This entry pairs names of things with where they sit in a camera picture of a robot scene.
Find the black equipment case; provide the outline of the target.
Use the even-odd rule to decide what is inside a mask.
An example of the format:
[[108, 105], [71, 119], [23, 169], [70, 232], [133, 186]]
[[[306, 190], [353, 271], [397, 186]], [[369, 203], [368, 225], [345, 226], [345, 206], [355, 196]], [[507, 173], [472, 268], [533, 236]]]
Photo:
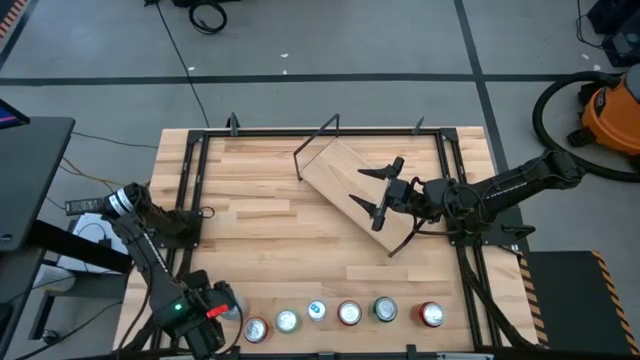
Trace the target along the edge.
[[[613, 67], [640, 64], [640, 0], [596, 0], [582, 12], [581, 0], [576, 0], [576, 38], [579, 42], [601, 50]], [[599, 42], [587, 40], [582, 32], [586, 18]]]

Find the black mat with hazard stripes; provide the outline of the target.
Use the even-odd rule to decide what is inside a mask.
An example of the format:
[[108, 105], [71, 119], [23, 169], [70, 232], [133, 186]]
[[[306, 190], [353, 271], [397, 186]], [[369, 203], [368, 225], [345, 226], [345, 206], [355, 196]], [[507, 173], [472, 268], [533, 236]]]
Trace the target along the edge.
[[519, 262], [541, 345], [582, 357], [640, 360], [640, 345], [600, 252], [529, 252]]

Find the dark green soda can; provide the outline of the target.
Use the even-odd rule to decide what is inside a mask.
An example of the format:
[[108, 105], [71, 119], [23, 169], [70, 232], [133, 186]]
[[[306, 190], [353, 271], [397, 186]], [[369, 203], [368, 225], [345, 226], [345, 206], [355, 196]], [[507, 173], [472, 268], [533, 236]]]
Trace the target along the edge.
[[369, 314], [377, 322], [390, 323], [396, 319], [398, 307], [393, 298], [380, 296], [370, 304]]

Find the light green beverage can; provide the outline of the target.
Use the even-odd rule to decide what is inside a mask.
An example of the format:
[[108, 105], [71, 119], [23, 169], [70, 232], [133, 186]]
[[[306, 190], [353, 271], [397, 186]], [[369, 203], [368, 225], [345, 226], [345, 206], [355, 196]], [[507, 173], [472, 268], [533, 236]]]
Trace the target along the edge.
[[296, 332], [301, 325], [299, 314], [292, 309], [283, 309], [275, 316], [276, 329], [284, 334]]

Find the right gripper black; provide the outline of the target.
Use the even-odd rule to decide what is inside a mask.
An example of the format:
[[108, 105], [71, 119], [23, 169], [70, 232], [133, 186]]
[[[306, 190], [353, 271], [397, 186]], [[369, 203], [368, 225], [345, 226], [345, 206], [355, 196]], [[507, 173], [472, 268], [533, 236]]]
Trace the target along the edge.
[[363, 175], [387, 181], [379, 206], [356, 195], [349, 195], [351, 200], [362, 207], [370, 218], [373, 218], [372, 229], [374, 231], [380, 231], [382, 229], [385, 221], [385, 214], [389, 207], [394, 208], [404, 206], [407, 203], [408, 197], [411, 193], [410, 183], [398, 179], [404, 163], [405, 160], [402, 157], [396, 157], [392, 164], [388, 164], [383, 168], [357, 170], [358, 173]]

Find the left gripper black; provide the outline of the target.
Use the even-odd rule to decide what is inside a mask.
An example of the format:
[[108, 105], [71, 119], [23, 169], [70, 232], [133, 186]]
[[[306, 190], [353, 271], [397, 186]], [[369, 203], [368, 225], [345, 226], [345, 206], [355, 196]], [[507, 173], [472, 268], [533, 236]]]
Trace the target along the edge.
[[225, 345], [218, 318], [228, 311], [237, 298], [224, 280], [211, 284], [206, 272], [192, 272], [183, 280], [188, 287], [191, 325], [186, 340], [195, 358], [209, 358]]

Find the black power adapter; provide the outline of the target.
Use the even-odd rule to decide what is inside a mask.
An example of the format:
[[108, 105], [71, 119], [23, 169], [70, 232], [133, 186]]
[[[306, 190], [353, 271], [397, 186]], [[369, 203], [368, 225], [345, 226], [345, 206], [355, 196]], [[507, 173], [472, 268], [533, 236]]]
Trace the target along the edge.
[[84, 213], [102, 214], [106, 210], [103, 198], [90, 198], [66, 201], [64, 209], [68, 216]]

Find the black desk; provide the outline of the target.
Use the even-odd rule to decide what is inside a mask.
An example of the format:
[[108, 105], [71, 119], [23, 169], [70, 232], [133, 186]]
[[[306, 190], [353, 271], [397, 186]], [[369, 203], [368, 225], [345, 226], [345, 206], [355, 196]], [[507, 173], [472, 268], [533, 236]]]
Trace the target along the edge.
[[46, 251], [125, 273], [132, 259], [38, 219], [75, 120], [33, 117], [0, 130], [0, 359]]

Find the lit screen on desk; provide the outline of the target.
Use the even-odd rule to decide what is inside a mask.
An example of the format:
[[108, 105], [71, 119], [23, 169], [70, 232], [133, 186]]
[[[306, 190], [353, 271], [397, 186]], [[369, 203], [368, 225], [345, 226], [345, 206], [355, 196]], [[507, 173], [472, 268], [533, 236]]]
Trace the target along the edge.
[[29, 125], [30, 118], [0, 99], [0, 129]]

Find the white box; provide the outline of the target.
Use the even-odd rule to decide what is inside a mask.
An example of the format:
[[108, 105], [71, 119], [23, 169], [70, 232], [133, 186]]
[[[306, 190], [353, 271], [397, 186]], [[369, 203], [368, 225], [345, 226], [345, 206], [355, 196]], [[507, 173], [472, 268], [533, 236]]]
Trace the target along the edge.
[[[113, 231], [111, 224], [103, 220], [99, 214], [85, 213], [81, 215], [75, 221], [72, 233], [120, 253], [128, 253], [121, 239]], [[116, 271], [108, 270], [68, 256], [60, 256], [56, 265], [69, 271], [117, 275]]]

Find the red soda can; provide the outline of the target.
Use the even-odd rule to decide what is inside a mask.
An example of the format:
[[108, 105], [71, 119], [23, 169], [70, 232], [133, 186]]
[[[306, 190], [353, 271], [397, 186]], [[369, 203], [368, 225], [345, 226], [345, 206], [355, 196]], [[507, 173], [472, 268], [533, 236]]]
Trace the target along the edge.
[[337, 316], [343, 325], [354, 326], [360, 322], [362, 310], [355, 301], [346, 300], [339, 305]]
[[249, 343], [257, 344], [263, 342], [269, 334], [269, 323], [261, 317], [249, 318], [244, 326], [243, 335]]
[[445, 312], [438, 303], [429, 301], [414, 305], [411, 317], [419, 325], [437, 328], [444, 323]]

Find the wooden shelf with black legs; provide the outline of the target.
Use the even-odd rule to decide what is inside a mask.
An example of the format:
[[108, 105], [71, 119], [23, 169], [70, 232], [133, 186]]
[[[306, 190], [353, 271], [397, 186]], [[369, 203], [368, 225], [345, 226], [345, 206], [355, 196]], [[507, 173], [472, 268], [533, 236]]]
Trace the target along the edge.
[[350, 194], [361, 197], [371, 203], [380, 205], [387, 181], [378, 180], [358, 173], [358, 169], [371, 168], [371, 165], [347, 144], [349, 138], [367, 137], [373, 140], [375, 147], [382, 145], [382, 138], [419, 136], [435, 136], [435, 129], [421, 128], [421, 134], [412, 135], [413, 128], [340, 128], [340, 115], [334, 114], [315, 133], [305, 140], [294, 152], [297, 157], [316, 138], [329, 136], [330, 141], [304, 164], [297, 163], [296, 177], [306, 181], [325, 199], [341, 211], [347, 219], [368, 234], [380, 246], [393, 256], [411, 241], [416, 233], [413, 231], [411, 217], [390, 212], [385, 214], [385, 221], [380, 231], [372, 229], [373, 218], [365, 210], [349, 198]]

